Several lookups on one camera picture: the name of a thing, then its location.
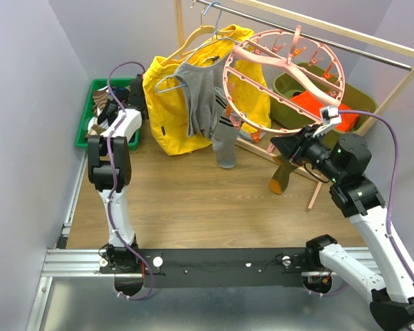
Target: wooden frame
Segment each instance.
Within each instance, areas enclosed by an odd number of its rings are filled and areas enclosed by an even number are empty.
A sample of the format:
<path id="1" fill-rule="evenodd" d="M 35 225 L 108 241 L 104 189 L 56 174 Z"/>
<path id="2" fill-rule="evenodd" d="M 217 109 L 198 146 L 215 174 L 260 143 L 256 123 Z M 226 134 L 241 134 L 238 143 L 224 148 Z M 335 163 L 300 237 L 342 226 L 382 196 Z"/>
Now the wooden frame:
<path id="1" fill-rule="evenodd" d="M 270 12 L 272 14 L 279 15 L 281 17 L 286 17 L 288 19 L 294 19 L 298 22 L 302 22 L 305 24 L 308 24 L 310 26 L 315 26 L 316 28 L 321 28 L 323 30 L 327 30 L 330 32 L 334 32 L 335 34 L 340 34 L 344 37 L 348 37 L 357 41 L 361 41 L 364 43 L 367 43 L 368 45 L 377 46 L 380 48 L 383 48 L 385 50 L 389 50 L 394 53 L 402 54 L 407 57 L 414 59 L 414 49 L 410 47 L 406 47 L 403 45 L 400 45 L 398 43 L 393 43 L 391 41 L 387 41 L 381 38 L 377 38 L 374 36 L 371 36 L 369 34 L 364 34 L 355 30 L 351 30 L 348 28 L 345 28 L 343 26 L 338 26 L 336 24 L 332 24 L 326 21 L 322 21 L 320 19 L 315 19 L 310 16 L 306 16 L 303 14 L 299 14 L 297 12 L 292 12 L 290 10 L 286 10 L 283 8 L 276 7 L 274 5 L 270 5 L 258 0 L 233 0 L 234 2 L 241 3 L 253 8 L 257 8 L 260 10 L 264 10 L 266 12 Z M 178 6 L 181 5 L 181 0 L 175 0 L 175 12 L 178 12 Z M 184 39 L 184 31 L 182 30 L 181 26 L 183 26 L 184 22 L 182 19 L 182 12 L 181 15 L 177 16 L 177 26 L 179 31 L 179 39 L 181 39 L 181 34 L 183 36 L 182 39 Z M 396 98 L 399 97 L 399 95 L 404 91 L 404 89 L 410 84 L 410 82 L 414 79 L 414 66 L 412 69 L 405 75 L 405 77 L 395 86 L 393 91 L 387 96 L 384 102 L 382 102 L 381 105 L 376 109 L 374 112 L 375 114 L 382 114 L 393 102 L 396 100 Z M 357 133 L 360 135 L 365 135 L 368 130 L 373 126 L 376 119 L 369 117 L 365 122 L 360 126 Z M 259 146 L 255 146 L 251 143 L 248 143 L 247 141 L 244 141 L 242 139 L 238 139 L 236 142 L 236 145 L 240 148 L 243 148 L 249 152 L 252 152 L 253 154 L 256 154 L 260 157 L 263 157 L 269 161 L 273 161 L 273 154 L 268 153 L 266 150 L 260 148 Z M 317 179 L 313 178 L 309 173 L 307 173 L 304 169 L 298 168 L 296 169 L 296 173 L 301 174 L 302 176 L 305 176 L 309 179 L 312 179 L 314 181 L 318 181 Z M 310 204 L 308 205 L 307 210 L 310 210 L 317 198 L 317 195 L 319 193 L 319 190 L 322 186 L 322 182 L 318 181 L 316 189 L 313 193 L 313 197 L 310 200 Z"/>

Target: wooden table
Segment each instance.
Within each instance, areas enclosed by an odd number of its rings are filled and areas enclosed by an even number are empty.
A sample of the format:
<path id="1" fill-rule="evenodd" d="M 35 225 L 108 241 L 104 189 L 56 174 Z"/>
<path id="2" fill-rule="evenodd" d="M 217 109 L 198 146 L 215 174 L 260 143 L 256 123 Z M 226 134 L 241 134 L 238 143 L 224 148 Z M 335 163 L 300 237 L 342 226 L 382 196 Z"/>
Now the wooden table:
<path id="1" fill-rule="evenodd" d="M 225 170 L 211 147 L 168 157 L 141 129 L 130 153 L 130 222 L 142 248 L 264 248 L 304 246 L 321 234 L 345 246 L 365 246 L 323 185 L 306 211 L 316 183 L 292 174 L 282 195 L 268 189 L 277 165 L 235 147 L 238 162 Z M 108 240 L 104 207 L 87 173 L 68 240 L 70 249 L 100 248 Z"/>

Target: wooden stick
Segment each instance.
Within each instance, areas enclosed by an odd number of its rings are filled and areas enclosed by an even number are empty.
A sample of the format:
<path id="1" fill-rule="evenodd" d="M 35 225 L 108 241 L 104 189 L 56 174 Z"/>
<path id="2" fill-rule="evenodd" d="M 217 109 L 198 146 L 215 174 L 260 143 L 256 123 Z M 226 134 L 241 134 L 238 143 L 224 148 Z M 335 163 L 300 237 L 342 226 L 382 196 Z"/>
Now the wooden stick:
<path id="1" fill-rule="evenodd" d="M 178 30 L 178 47 L 184 45 L 184 18 L 182 14 L 182 0 L 174 0 L 175 5 L 175 21 Z"/>
<path id="2" fill-rule="evenodd" d="M 307 212 L 309 212 L 311 210 L 311 208 L 313 208 L 313 205 L 316 202 L 316 198 L 317 198 L 317 195 L 319 194 L 319 191 L 320 191 L 321 187 L 322 187 L 322 182 L 318 181 L 317 185 L 316 185 L 315 192 L 313 193 L 313 196 L 311 197 L 310 203 L 308 204 L 308 207 L 306 209 Z"/>
<path id="3" fill-rule="evenodd" d="M 236 146 L 243 148 L 249 152 L 252 152 L 253 154 L 256 154 L 258 157 L 263 157 L 265 160 L 272 161 L 273 163 L 276 163 L 275 160 L 273 160 L 273 157 L 276 155 L 273 153 L 267 152 L 265 149 L 260 148 L 259 146 L 256 146 L 253 143 L 249 143 L 248 141 L 245 141 L 241 138 L 238 138 L 236 140 Z M 307 171 L 303 168 L 298 168 L 295 170 L 297 174 L 300 174 L 308 179 L 311 179 L 312 181 L 318 181 L 315 177 L 311 176 Z"/>
<path id="4" fill-rule="evenodd" d="M 394 88 L 394 90 L 387 96 L 385 101 L 376 109 L 374 112 L 375 114 L 383 113 L 395 100 L 400 96 L 403 90 L 409 85 L 409 83 L 414 79 L 414 68 L 406 74 L 406 76 L 398 83 L 398 85 Z M 359 128 L 357 131 L 358 134 L 364 135 L 368 130 L 370 130 L 371 126 L 377 120 L 369 117 Z"/>
<path id="5" fill-rule="evenodd" d="M 271 12 L 273 14 L 277 14 L 282 17 L 286 17 L 288 19 L 293 19 L 295 21 L 299 21 L 305 24 L 309 24 L 310 26 L 315 26 L 317 28 L 321 28 L 330 32 L 334 32 L 340 34 L 344 37 L 352 38 L 354 40 L 362 41 L 364 43 L 368 43 L 373 46 L 377 46 L 383 48 L 385 50 L 390 50 L 392 52 L 396 52 L 398 54 L 405 55 L 407 57 L 414 58 L 414 49 L 409 48 L 406 46 L 399 45 L 398 43 L 392 43 L 391 41 L 387 41 L 381 38 L 377 38 L 374 36 L 370 36 L 369 34 L 364 34 L 358 31 L 354 31 L 348 28 L 344 28 L 343 26 L 337 26 L 335 24 L 322 21 L 320 19 L 315 19 L 310 16 L 306 16 L 303 14 L 299 14 L 297 12 L 292 12 L 287 9 L 279 8 L 273 5 L 269 5 L 267 3 L 257 1 L 257 0 L 233 0 L 238 3 L 242 3 L 254 8 L 258 8 L 261 10 L 265 10 L 266 12 Z"/>

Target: clothes rail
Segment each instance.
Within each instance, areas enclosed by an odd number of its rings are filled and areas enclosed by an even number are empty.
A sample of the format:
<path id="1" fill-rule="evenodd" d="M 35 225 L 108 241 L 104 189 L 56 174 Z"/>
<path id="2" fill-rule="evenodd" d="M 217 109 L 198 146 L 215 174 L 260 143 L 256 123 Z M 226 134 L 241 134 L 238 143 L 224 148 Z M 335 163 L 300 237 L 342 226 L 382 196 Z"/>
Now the clothes rail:
<path id="1" fill-rule="evenodd" d="M 205 0 L 195 0 L 195 2 L 201 3 L 203 5 L 207 5 L 207 6 L 211 4 L 211 2 L 205 1 Z M 254 17 L 252 15 L 246 14 L 245 12 L 240 12 L 240 11 L 234 10 L 232 8 L 227 8 L 227 7 L 218 5 L 216 3 L 212 4 L 211 6 L 216 8 L 216 9 L 222 10 L 224 12 L 228 12 L 230 14 L 233 14 L 233 15 L 236 15 L 236 16 L 239 16 L 239 17 L 243 17 L 245 19 L 250 19 L 251 21 L 255 21 L 257 23 L 261 23 L 261 24 L 264 24 L 266 26 L 271 26 L 272 28 L 281 29 L 281 30 L 285 30 L 285 31 L 288 31 L 288 32 L 295 33 L 295 31 L 293 29 L 286 28 L 284 26 L 280 26 L 279 24 L 275 24 L 275 23 L 272 23 L 270 21 L 266 21 L 265 19 L 260 19 L 259 17 Z M 396 67 L 396 68 L 400 68 L 400 69 L 404 69 L 404 70 L 408 70 L 408 71 L 411 71 L 413 69 L 412 66 L 409 66 L 407 64 L 400 63 L 400 62 L 397 62 L 397 61 L 394 61 L 394 60 L 391 60 L 391 59 L 387 59 L 386 57 L 380 57 L 378 55 L 371 54 L 371 53 L 365 52 L 363 50 L 358 50 L 357 48 L 352 48 L 352 47 L 349 47 L 349 46 L 345 46 L 345 45 L 342 45 L 340 43 L 335 43 L 334 41 L 329 41 L 329 40 L 326 40 L 326 39 L 323 39 L 323 38 L 310 36 L 309 34 L 305 34 L 305 33 L 302 33 L 302 32 L 301 32 L 301 35 L 305 38 L 308 38 L 308 39 L 311 39 L 311 40 L 314 40 L 314 41 L 317 41 L 317 42 L 320 42 L 320 43 L 325 43 L 326 45 L 333 46 L 334 48 L 338 48 L 340 50 L 345 50 L 345 51 L 353 53 L 353 54 L 358 54 L 361 57 L 366 57 L 367 59 L 371 59 L 371 60 L 374 60 L 374 61 L 377 61 L 377 62 L 385 63 L 385 64 L 388 64 L 390 66 Z"/>

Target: clothing rack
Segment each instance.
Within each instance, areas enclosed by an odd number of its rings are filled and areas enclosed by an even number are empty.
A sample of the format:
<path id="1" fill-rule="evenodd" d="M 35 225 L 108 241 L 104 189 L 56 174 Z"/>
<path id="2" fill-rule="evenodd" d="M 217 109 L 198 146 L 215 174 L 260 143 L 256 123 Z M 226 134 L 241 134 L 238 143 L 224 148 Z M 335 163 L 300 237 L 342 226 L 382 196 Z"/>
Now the clothing rack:
<path id="1" fill-rule="evenodd" d="M 281 17 L 285 17 L 288 19 L 293 19 L 295 21 L 301 22 L 301 23 L 305 23 L 308 24 L 310 26 L 315 26 L 316 28 L 321 28 L 323 30 L 327 30 L 330 32 L 334 32 L 335 34 L 339 34 L 342 35 L 344 37 L 347 38 L 351 38 L 357 41 L 361 41 L 364 43 L 367 43 L 368 45 L 372 45 L 372 46 L 377 46 L 379 48 L 383 48 L 385 50 L 397 53 L 397 54 L 402 54 L 405 55 L 407 57 L 413 58 L 414 59 L 414 49 L 413 48 L 409 48 L 403 45 L 399 45 L 397 43 L 393 43 L 391 41 L 387 41 L 381 38 L 377 38 L 374 36 L 371 36 L 369 34 L 364 34 L 355 30 L 351 30 L 342 26 L 338 26 L 329 22 L 325 22 L 322 21 L 320 19 L 315 19 L 313 17 L 309 17 L 297 12 L 292 12 L 290 10 L 286 10 L 283 8 L 279 8 L 273 5 L 269 5 L 267 3 L 258 1 L 258 0 L 233 0 L 234 2 L 240 3 L 240 4 L 244 4 L 247 6 L 250 6 L 252 8 L 256 8 L 259 10 L 264 10 L 266 12 L 272 13 L 272 14 L 276 14 L 279 15 Z M 192 3 L 201 3 L 204 5 L 210 5 L 211 2 L 209 1 L 205 1 L 205 0 L 190 0 L 190 2 Z M 178 6 L 181 6 L 181 0 L 175 0 L 175 12 L 180 12 L 180 9 L 177 9 L 177 3 Z M 294 33 L 293 29 L 281 26 L 279 24 L 273 23 L 273 22 L 269 22 L 265 19 L 261 19 L 259 17 L 253 16 L 253 15 L 249 15 L 246 14 L 244 12 L 240 12 L 238 10 L 234 10 L 232 8 L 228 8 L 222 5 L 219 5 L 217 3 L 211 4 L 211 7 L 216 8 L 218 10 L 222 10 L 224 12 L 228 12 L 230 14 L 236 15 L 238 17 L 243 17 L 245 19 L 250 19 L 251 21 L 255 21 L 257 23 L 261 23 L 264 24 L 266 26 L 270 26 L 272 28 L 276 28 L 276 29 L 281 29 L 281 30 L 285 30 L 288 32 L 292 32 Z M 184 26 L 184 18 L 182 17 L 182 13 L 180 15 L 178 15 L 177 17 L 177 27 L 178 27 L 178 31 L 179 31 L 179 39 L 181 40 L 181 31 L 182 31 L 182 27 Z M 318 41 L 320 43 L 325 43 L 326 45 L 332 46 L 334 48 L 338 48 L 340 50 L 345 50 L 347 52 L 353 53 L 353 54 L 358 54 L 361 57 L 365 57 L 367 59 L 370 60 L 374 60 L 374 61 L 378 61 L 380 63 L 384 63 L 387 64 L 389 66 L 393 66 L 396 68 L 400 68 L 403 70 L 408 71 L 407 74 L 404 76 L 404 78 L 394 87 L 394 89 L 391 91 L 391 93 L 387 96 L 387 98 L 384 100 L 384 102 L 382 102 L 382 104 L 379 105 L 379 107 L 376 109 L 375 114 L 382 114 L 393 102 L 394 100 L 396 100 L 396 98 L 399 97 L 399 95 L 404 91 L 404 89 L 409 85 L 409 83 L 414 79 L 414 66 L 410 66 L 407 65 L 405 63 L 400 63 L 397 61 L 394 61 L 392 59 L 387 59 L 385 57 L 381 57 L 369 52 L 365 52 L 363 50 L 358 50 L 356 48 L 352 48 L 340 43 L 335 43 L 333 41 L 329 41 L 326 39 L 322 39 L 319 37 L 314 37 L 314 36 L 310 36 L 309 34 L 304 34 L 301 32 L 301 35 L 303 37 L 306 37 L 308 39 L 314 40 L 314 41 Z M 368 132 L 368 130 L 373 126 L 373 124 L 375 123 L 376 119 L 369 117 L 363 124 L 362 126 L 359 128 L 359 130 L 357 131 L 357 133 L 359 133 L 360 135 L 365 135 L 366 132 Z M 268 153 L 265 150 L 262 150 L 260 147 L 258 146 L 254 146 L 253 144 L 249 144 L 246 143 L 245 141 L 243 141 L 242 139 L 238 139 L 237 143 L 236 143 L 239 147 L 248 150 L 249 152 L 252 152 L 256 155 L 259 155 L 265 159 L 272 159 L 272 155 L 270 153 Z M 297 172 L 310 178 L 313 179 L 304 169 L 302 168 L 298 168 Z M 313 206 L 314 200 L 317 197 L 317 194 L 319 193 L 319 190 L 322 186 L 321 182 L 317 183 L 315 192 L 313 194 L 313 198 L 310 201 L 310 205 L 308 206 L 308 210 L 311 209 L 311 207 Z"/>

